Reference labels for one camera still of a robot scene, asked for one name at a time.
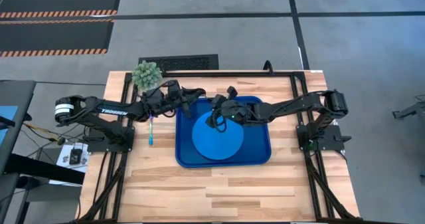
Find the blue round plate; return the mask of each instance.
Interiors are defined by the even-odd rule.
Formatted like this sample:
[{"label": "blue round plate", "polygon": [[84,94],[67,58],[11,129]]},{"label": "blue round plate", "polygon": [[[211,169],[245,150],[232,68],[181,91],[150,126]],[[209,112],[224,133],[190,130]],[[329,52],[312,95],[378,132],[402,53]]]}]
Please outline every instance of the blue round plate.
[{"label": "blue round plate", "polygon": [[224,160],[233,156],[241,147],[244,139],[244,129],[241,125],[227,119],[227,129],[220,133],[207,125],[206,120],[212,112],[207,112],[198,118],[192,130],[192,141],[196,149],[204,157],[212,160]]}]

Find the blue plastic tray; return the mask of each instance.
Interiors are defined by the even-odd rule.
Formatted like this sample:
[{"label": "blue plastic tray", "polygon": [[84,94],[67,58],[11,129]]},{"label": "blue plastic tray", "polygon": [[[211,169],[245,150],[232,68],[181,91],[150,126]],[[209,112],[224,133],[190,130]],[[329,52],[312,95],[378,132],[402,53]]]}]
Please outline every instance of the blue plastic tray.
[{"label": "blue plastic tray", "polygon": [[[236,97],[239,103],[261,103],[254,96]],[[192,129],[197,119],[204,113],[211,111],[207,99],[199,99],[191,106],[192,118],[188,119],[178,109],[176,119],[175,158],[185,168],[205,168],[216,166],[243,166],[256,165],[267,162],[272,154],[267,125],[244,127],[244,141],[240,149],[225,160],[210,160],[201,155],[192,141]]]}]

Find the green plant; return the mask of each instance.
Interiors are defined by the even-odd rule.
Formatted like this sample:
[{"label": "green plant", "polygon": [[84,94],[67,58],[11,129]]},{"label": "green plant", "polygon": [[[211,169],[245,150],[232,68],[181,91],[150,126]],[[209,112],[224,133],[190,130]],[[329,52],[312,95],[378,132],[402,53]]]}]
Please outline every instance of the green plant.
[{"label": "green plant", "polygon": [[161,70],[155,62],[142,61],[133,71],[133,82],[139,90],[155,88],[162,79]]}]

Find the black floor mat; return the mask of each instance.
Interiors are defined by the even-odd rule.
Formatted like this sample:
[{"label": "black floor mat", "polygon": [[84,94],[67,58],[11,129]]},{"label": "black floor mat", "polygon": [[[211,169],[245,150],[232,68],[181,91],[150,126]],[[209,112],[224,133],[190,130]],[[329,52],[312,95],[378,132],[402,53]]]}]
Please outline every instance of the black floor mat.
[{"label": "black floor mat", "polygon": [[163,71],[168,70],[218,70],[218,55],[185,55],[139,58],[139,64],[156,62]]},{"label": "black floor mat", "polygon": [[0,18],[114,15],[120,0],[3,0]]},{"label": "black floor mat", "polygon": [[0,56],[98,55],[108,51],[114,22],[0,22]]}]

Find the wooden table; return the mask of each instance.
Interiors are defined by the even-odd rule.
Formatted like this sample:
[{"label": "wooden table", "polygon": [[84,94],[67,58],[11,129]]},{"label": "wooden table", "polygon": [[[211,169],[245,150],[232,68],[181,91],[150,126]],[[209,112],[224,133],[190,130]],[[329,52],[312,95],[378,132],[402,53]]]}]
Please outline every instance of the wooden table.
[{"label": "wooden table", "polygon": [[[125,73],[109,74],[105,99],[120,101]],[[305,76],[310,92],[327,89],[321,71],[306,71]],[[185,88],[204,88],[208,97],[226,94],[231,85],[239,96],[257,96],[264,102],[293,98],[290,79],[286,77],[185,77],[178,81]],[[297,87],[302,93],[301,85]],[[116,120],[116,116],[102,117]],[[314,220],[305,161],[298,148],[297,124],[296,115],[277,118],[268,124],[272,157],[263,165],[186,169],[175,159],[174,118],[162,116],[154,120],[153,146],[148,145],[149,124],[135,122],[136,134],[127,162],[119,221]],[[103,155],[90,156],[81,192],[82,215],[92,205]],[[345,160],[334,151],[324,151],[322,155],[329,187],[347,210],[358,216]],[[99,193],[103,190],[107,167],[108,162]],[[322,215],[326,216],[323,193],[318,186],[317,190]],[[106,217],[111,217],[113,200],[109,198]]]}]

